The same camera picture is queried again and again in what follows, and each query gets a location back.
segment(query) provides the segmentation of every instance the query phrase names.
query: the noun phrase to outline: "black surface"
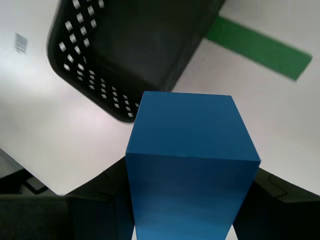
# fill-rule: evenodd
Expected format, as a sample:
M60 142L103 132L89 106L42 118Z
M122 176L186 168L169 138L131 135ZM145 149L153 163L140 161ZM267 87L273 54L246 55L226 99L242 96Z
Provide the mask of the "black surface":
M98 0L79 0L80 7L75 9L71 0L62 0L49 37L50 64L61 78L115 118L133 122L144 91L170 91L174 87L223 2L105 0L104 8L100 8ZM89 6L94 8L93 15L88 13ZM79 13L84 18L82 23L76 18ZM96 28L90 24L93 19ZM67 21L73 26L70 31L65 26ZM80 32L83 26L85 36ZM70 41L71 34L77 42ZM90 42L88 47L85 38ZM61 42L65 52L59 48ZM80 55L74 50L76 45ZM69 54L73 63L67 58ZM82 81L77 79L78 63L84 66ZM90 88L88 70L95 72L94 89ZM100 79L106 83L103 92Z
M320 196L259 169L233 223L239 240L320 239Z
M133 229L124 159L63 197L0 195L0 240L131 240Z

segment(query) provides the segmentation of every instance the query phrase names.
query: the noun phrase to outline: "green strip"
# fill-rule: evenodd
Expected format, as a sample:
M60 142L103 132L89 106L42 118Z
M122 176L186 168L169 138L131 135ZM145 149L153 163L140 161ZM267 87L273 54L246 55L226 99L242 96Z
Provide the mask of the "green strip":
M310 54L220 16L207 38L295 81L312 60Z

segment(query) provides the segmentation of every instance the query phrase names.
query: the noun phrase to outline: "blue wooden block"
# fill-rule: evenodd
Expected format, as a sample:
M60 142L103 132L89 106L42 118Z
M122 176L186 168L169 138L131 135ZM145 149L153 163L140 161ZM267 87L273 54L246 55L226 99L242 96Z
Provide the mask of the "blue wooden block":
M137 240L224 240L260 159L231 96L145 92L126 163Z

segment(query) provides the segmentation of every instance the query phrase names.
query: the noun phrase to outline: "white surface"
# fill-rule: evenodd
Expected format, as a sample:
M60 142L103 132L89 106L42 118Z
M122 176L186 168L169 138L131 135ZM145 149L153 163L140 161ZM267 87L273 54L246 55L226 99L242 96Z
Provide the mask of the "white surface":
M123 157L121 123L51 69L47 37L57 0L0 3L0 148L64 195ZM204 40L175 91L233 96L261 167L320 195L318 0L228 0L221 14L312 53L297 82ZM26 54L15 33L28 39ZM236 239L231 229L229 240Z

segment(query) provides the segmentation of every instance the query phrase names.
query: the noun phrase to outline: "block top face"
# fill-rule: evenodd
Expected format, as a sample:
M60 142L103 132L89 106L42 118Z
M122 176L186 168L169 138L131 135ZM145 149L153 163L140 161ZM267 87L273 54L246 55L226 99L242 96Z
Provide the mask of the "block top face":
M260 162L226 95L144 92L126 153Z

